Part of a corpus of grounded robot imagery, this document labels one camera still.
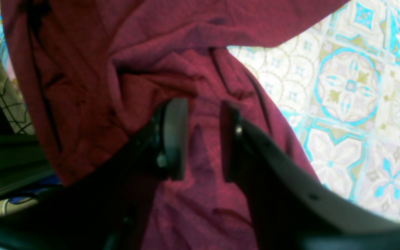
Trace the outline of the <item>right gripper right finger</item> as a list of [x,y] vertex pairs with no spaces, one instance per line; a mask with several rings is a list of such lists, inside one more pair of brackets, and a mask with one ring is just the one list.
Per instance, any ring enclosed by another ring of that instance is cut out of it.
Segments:
[[346,201],[242,117],[220,107],[223,177],[247,199],[261,250],[400,250],[400,223]]

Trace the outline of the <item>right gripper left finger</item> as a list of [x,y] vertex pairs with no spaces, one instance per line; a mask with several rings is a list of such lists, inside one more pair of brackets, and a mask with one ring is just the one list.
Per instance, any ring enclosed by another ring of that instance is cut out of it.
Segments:
[[106,163],[0,217],[0,250],[139,249],[160,183],[185,176],[188,100],[173,98]]

